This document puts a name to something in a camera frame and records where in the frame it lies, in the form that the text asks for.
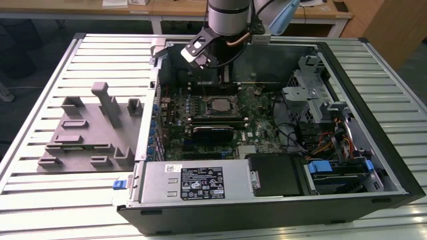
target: white label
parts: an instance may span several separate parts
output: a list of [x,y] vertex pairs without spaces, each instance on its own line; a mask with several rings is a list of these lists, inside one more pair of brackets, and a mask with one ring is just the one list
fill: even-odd
[[164,172],[165,173],[180,173],[181,172],[182,165],[181,164],[166,164],[164,166]]
[[129,11],[130,14],[148,14],[146,11]]

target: sticker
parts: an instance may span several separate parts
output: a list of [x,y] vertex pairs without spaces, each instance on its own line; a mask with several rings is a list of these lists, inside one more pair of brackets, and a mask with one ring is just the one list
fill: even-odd
[[181,171],[182,165],[181,164],[166,164],[164,166],[165,173],[178,173]]
[[186,201],[225,198],[224,175],[221,167],[178,169],[180,199]]
[[129,11],[130,14],[148,14],[146,11]]

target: motherboard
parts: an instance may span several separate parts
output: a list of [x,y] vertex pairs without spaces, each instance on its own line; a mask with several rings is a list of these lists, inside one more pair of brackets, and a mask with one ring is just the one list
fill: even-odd
[[228,92],[198,88],[164,88],[165,160],[244,159],[246,154],[281,153],[270,107],[276,94],[254,83]]

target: wooden desk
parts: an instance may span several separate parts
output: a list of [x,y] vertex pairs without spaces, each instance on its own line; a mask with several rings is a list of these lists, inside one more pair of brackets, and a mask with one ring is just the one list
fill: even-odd
[[102,0],[0,0],[0,12],[130,15],[130,11],[150,14],[154,1],[148,5],[128,5],[128,8],[102,9]]
[[[0,0],[0,18],[55,20],[148,20],[154,34],[161,34],[161,21],[202,21],[205,0],[150,0],[148,5],[102,9],[102,0]],[[332,0],[324,5],[298,8],[293,24],[332,25],[328,37],[338,37],[349,12],[338,12]]]
[[[205,0],[154,0],[150,14],[156,16],[156,21],[202,21],[205,9]],[[290,23],[332,25],[328,37],[337,38],[352,18],[353,14],[337,11],[332,0],[328,0],[314,7],[298,7]]]

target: blue latch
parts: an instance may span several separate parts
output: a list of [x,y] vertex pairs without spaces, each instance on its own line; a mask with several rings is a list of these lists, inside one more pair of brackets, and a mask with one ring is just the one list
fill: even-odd
[[372,164],[370,160],[365,160],[364,164],[365,164],[365,167],[366,167],[368,171],[373,170],[373,164]]
[[332,172],[330,163],[326,160],[312,161],[308,164],[309,173]]
[[112,189],[113,190],[126,189],[126,183],[128,183],[128,180],[116,180],[116,181],[113,181]]

